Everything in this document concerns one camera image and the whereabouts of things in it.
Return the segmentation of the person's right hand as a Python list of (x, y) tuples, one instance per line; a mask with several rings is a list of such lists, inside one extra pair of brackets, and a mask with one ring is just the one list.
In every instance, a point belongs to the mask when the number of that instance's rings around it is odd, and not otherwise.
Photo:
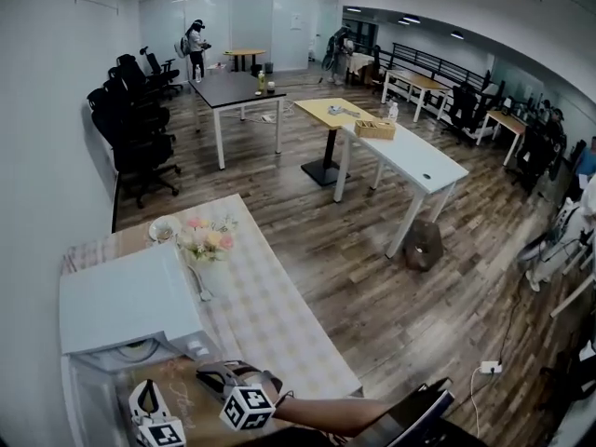
[(223, 365), (227, 369), (225, 380), (230, 386), (252, 386), (262, 383), (262, 372), (250, 364), (243, 361), (227, 361)]

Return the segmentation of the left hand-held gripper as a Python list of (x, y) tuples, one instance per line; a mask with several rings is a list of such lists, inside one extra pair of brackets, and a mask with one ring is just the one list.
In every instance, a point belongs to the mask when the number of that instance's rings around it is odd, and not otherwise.
[(156, 385), (148, 380), (149, 412), (144, 409), (147, 381), (141, 381), (129, 395), (129, 410), (134, 420), (136, 442), (146, 447), (185, 446), (183, 423), (177, 417), (150, 418), (160, 412)]

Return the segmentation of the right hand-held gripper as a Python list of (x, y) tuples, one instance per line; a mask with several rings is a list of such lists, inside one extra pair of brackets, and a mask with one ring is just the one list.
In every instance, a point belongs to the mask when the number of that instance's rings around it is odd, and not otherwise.
[(196, 379), (215, 399), (223, 399), (219, 417), (229, 428), (255, 430), (262, 429), (276, 409), (264, 385), (273, 387), (276, 394), (282, 388), (278, 377), (268, 370), (261, 372), (261, 384), (233, 386), (233, 372), (224, 363), (210, 363), (196, 369)]

